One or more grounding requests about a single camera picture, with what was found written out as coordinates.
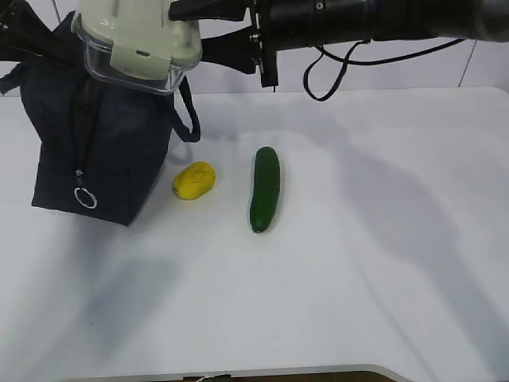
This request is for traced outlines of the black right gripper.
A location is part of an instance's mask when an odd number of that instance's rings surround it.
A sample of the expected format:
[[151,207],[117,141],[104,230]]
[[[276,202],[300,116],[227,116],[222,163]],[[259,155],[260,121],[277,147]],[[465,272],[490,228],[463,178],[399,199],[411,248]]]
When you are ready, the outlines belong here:
[[172,21],[242,21],[248,8],[252,35],[203,39],[201,61],[247,75],[255,74],[259,65],[263,87],[278,86],[280,51],[370,37],[369,1],[182,0],[170,3],[168,15]]

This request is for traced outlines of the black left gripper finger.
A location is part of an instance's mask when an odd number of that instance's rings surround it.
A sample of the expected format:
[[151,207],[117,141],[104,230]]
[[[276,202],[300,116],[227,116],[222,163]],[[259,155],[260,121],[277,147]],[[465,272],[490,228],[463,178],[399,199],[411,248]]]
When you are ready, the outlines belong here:
[[27,1],[1,2],[1,61],[43,57],[68,67],[83,62],[82,43],[72,32],[76,13],[50,29]]

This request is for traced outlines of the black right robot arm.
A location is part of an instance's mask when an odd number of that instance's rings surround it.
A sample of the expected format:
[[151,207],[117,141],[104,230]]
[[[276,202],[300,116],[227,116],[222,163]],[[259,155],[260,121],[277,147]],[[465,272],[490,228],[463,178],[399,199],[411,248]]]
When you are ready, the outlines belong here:
[[172,21],[242,21],[251,26],[202,41],[202,61],[278,83],[276,56],[285,50],[351,41],[447,37],[506,42],[506,1],[174,1]]

